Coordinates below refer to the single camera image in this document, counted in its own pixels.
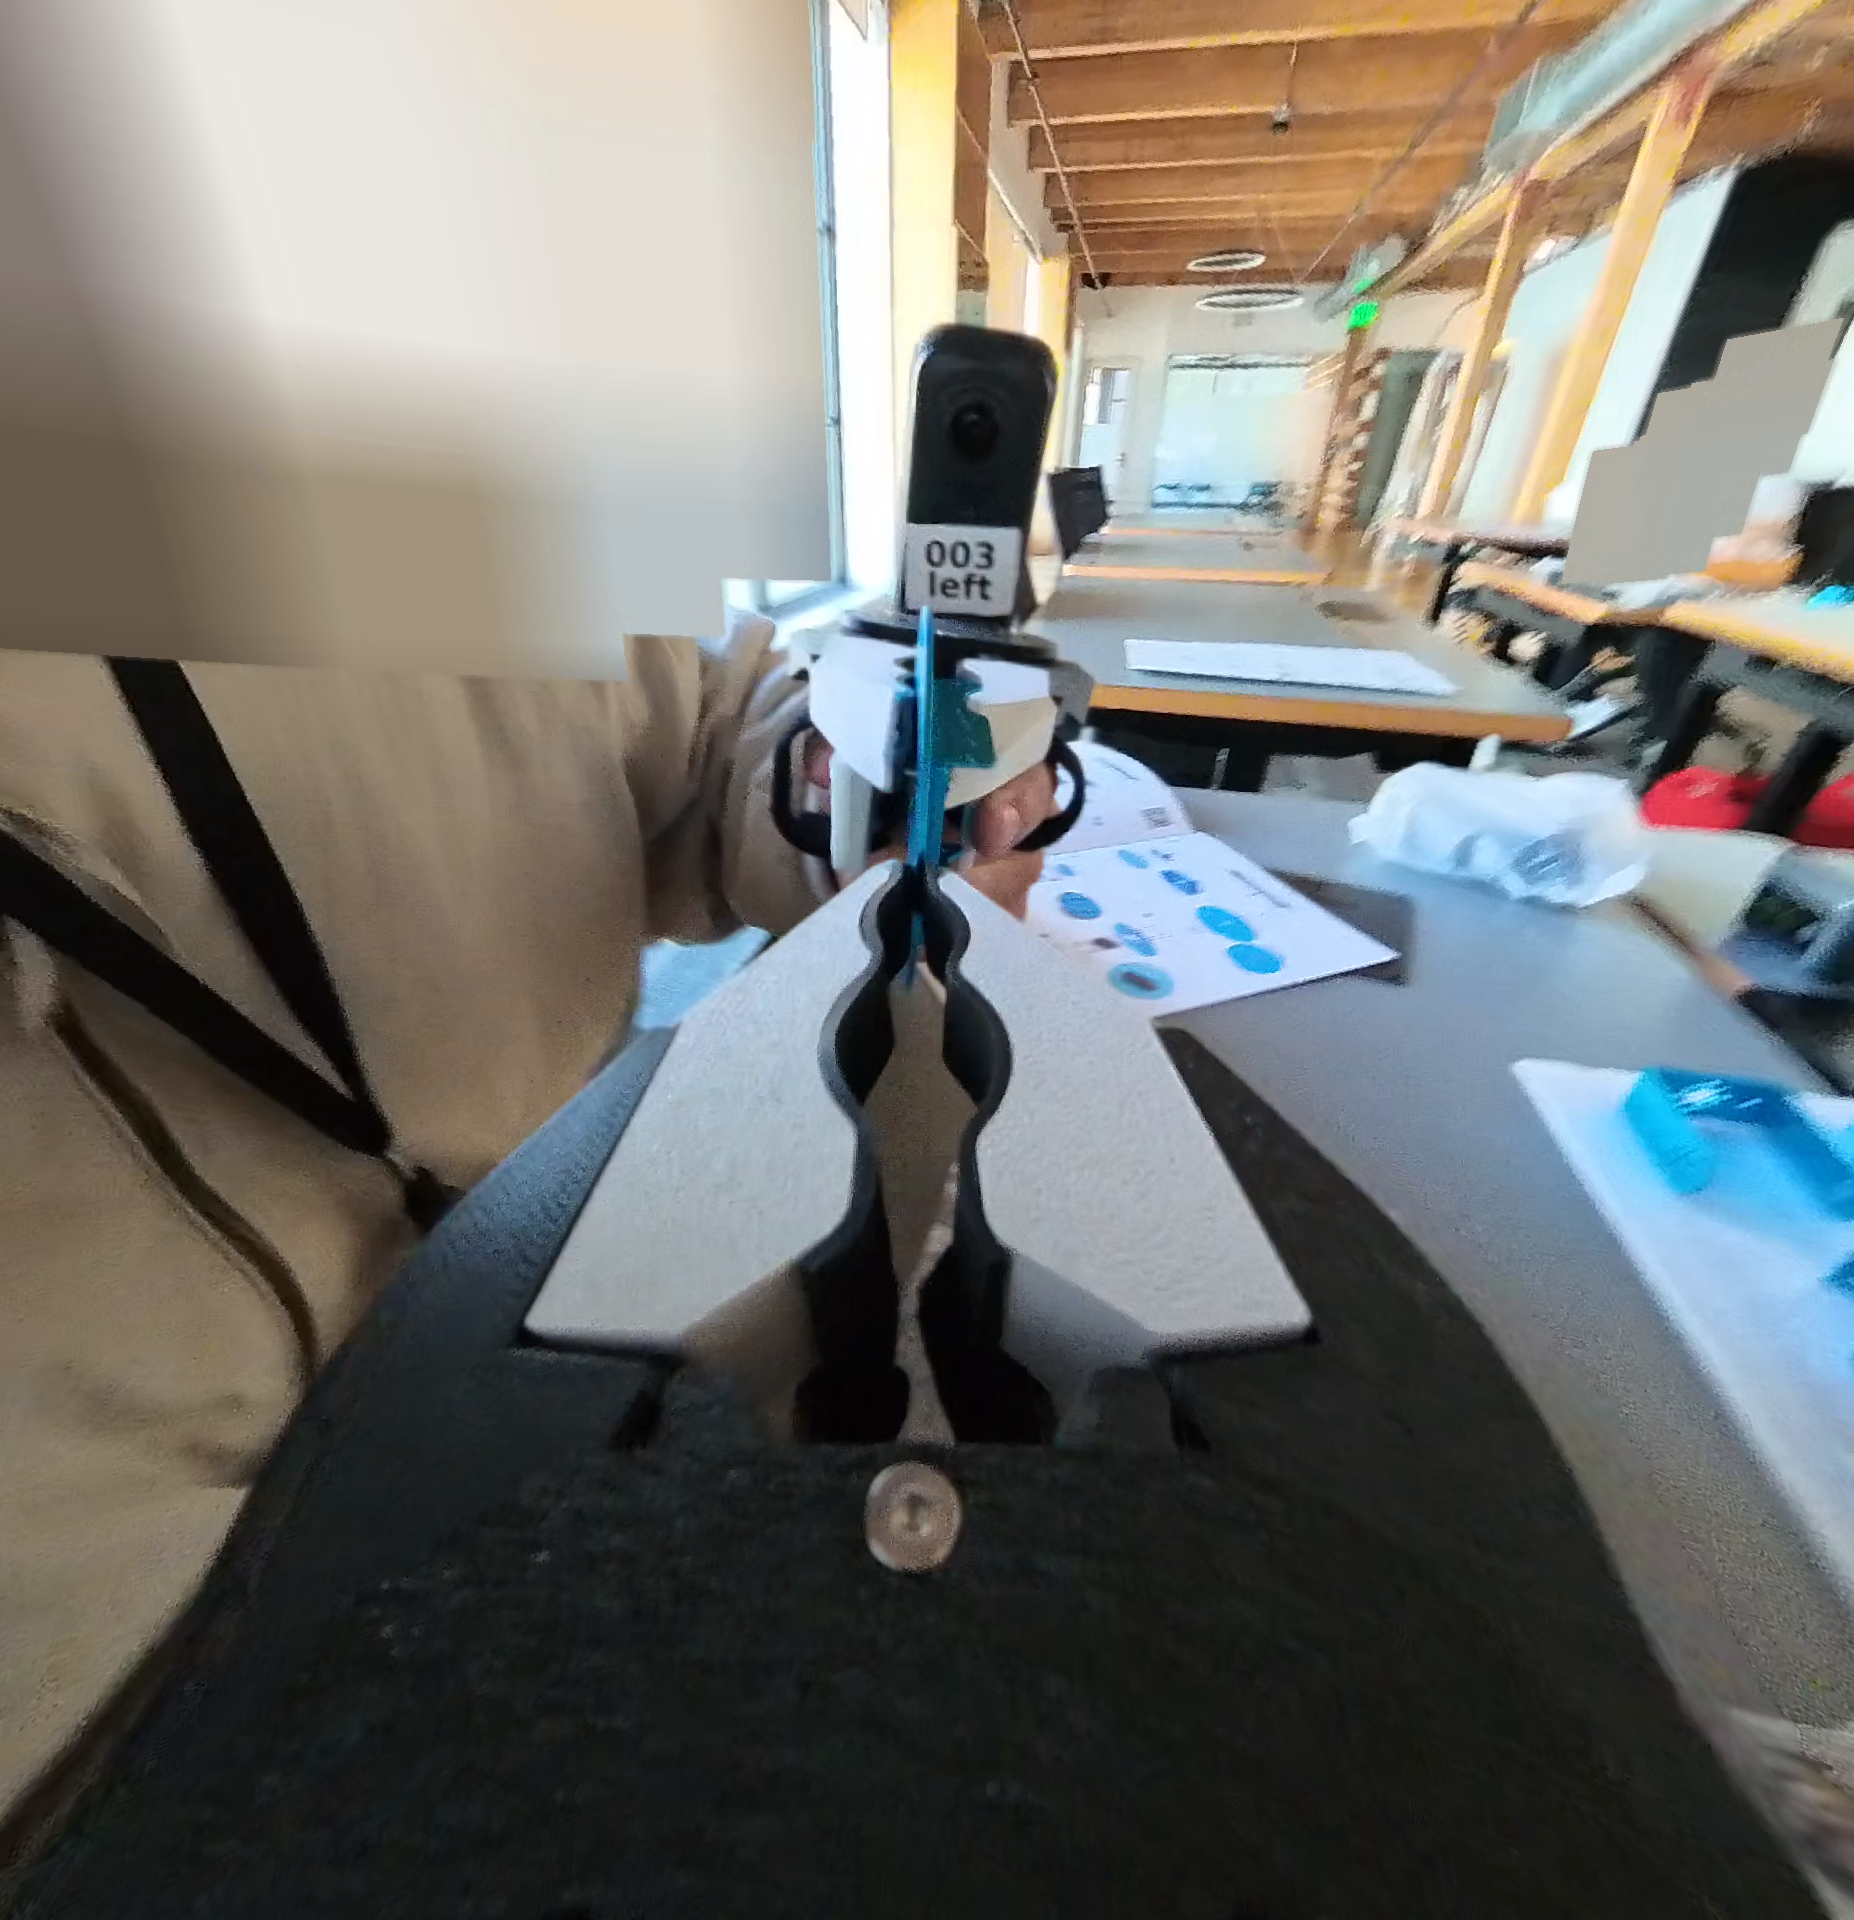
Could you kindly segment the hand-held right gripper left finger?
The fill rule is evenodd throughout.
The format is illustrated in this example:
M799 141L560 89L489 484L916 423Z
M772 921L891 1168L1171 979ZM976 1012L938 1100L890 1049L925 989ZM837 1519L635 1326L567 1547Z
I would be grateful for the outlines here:
M823 1027L867 973L872 867L702 998L668 1036L526 1314L567 1353L686 1361L791 1423L818 1334L799 1264L848 1218L857 1124Z

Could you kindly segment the blue round metal plate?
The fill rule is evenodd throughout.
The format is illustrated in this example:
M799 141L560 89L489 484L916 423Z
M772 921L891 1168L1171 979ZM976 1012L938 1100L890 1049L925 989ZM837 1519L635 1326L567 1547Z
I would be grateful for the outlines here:
M905 871L908 896L908 933L902 983L914 985L923 956L925 879L938 862L944 819L944 768L938 755L938 624L931 609L916 619L914 653L916 755L914 793L906 815Z

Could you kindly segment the blue perforated mounting bracket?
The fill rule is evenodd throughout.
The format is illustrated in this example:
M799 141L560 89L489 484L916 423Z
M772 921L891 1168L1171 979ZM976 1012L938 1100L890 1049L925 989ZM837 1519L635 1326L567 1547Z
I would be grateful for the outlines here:
M970 707L972 685L961 677L938 679L938 755L944 768L944 819L942 845L933 869L950 860L949 847L959 844L961 827L949 827L949 815L961 815L970 798L956 798L954 785L964 777L992 772L992 741L989 719Z

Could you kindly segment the white plastic bag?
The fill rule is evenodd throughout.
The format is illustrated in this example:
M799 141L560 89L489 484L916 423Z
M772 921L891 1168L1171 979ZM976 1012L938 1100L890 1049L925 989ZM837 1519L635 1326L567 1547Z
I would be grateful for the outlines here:
M1544 907L1631 896L1653 862L1631 788L1589 772L1414 763L1379 783L1345 835L1384 862Z

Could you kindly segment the white foam sheet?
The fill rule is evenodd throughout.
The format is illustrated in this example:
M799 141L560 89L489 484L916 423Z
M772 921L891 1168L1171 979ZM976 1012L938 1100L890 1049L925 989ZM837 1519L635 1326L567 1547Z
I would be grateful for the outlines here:
M1705 1192L1664 1188L1619 1116L1640 1073L1513 1064L1562 1161L1854 1597L1854 1300L1823 1282L1854 1253L1854 1221L1813 1210L1746 1145ZM1854 1100L1792 1094L1854 1159Z

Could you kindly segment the person's left hand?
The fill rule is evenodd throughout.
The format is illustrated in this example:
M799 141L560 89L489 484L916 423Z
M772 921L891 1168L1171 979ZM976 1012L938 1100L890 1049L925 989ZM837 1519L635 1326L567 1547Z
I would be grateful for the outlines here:
M1025 844L1062 812L1062 777L1050 762L1036 762L1003 785L967 807L964 847L968 866L1019 858Z

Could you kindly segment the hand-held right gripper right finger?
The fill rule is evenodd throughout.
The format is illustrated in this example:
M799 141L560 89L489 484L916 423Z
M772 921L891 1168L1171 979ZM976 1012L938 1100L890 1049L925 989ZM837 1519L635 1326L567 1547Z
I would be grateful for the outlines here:
M1312 1315L1146 1012L936 881L942 1062L970 1100L936 1263L944 1409L1302 1342Z

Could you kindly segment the small white printed sheet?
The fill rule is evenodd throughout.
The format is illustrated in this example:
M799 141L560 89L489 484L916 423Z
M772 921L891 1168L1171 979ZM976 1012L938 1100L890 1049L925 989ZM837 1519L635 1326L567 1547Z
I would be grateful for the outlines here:
M1076 745L1076 758L1083 768L1083 809L1071 835L1076 850L1139 845L1192 829L1176 790L1139 760L1100 741Z

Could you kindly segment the white instruction sheet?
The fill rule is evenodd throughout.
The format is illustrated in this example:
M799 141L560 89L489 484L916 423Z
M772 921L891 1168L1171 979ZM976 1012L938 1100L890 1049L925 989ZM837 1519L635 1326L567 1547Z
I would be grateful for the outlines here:
M1025 924L1150 1017L1355 976L1390 956L1205 833L1050 851Z

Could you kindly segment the grey device with display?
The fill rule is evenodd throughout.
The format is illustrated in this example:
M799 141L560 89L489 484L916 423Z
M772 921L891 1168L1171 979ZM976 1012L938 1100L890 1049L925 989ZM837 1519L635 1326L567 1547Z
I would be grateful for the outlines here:
M1854 851L1780 851L1714 951L1748 1012L1854 1097Z

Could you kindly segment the white paper sheet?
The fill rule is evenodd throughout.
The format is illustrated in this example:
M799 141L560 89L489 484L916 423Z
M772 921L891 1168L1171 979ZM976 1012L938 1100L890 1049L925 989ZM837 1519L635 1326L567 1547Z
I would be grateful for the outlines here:
M1459 686L1409 653L1373 647L1283 645L1265 641L1123 642L1131 674L1228 685L1304 686L1453 700Z

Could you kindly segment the wooden office table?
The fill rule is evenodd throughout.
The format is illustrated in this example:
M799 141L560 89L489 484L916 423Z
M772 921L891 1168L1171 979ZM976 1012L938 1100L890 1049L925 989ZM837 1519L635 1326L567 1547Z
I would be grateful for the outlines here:
M1429 622L1456 600L1490 632L1490 652L1508 660L1517 634L1544 638L1565 675L1581 674L1625 636L1670 632L1716 642L1730 656L1763 660L1854 691L1854 600L1817 603L1807 593L1724 591L1653 609L1621 606L1613 596L1549 585L1529 560L1562 556L1566 539L1531 525L1462 525L1388 518L1370 537L1385 556L1409 555L1437 564Z
M1513 667L1469 652L1368 596L1304 587L1063 579L1030 630L1095 679L1087 724L1181 785L1258 793L1275 758L1370 758L1462 766L1478 741L1552 749L1571 733L1562 700ZM1447 691L1258 685L1160 675L1128 660L1129 641L1212 653L1232 642L1400 653Z

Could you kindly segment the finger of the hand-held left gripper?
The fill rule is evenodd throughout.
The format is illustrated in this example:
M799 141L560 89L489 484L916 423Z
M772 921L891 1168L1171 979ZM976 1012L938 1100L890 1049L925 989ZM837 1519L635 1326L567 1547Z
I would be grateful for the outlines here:
M843 772L891 794L912 766L916 652L896 641L823 641L808 664L812 729Z
M956 798L976 803L1044 762L1055 736L1056 697L1046 664L957 664L950 677L956 675L972 685L970 707L990 727L992 772L964 777L954 785Z

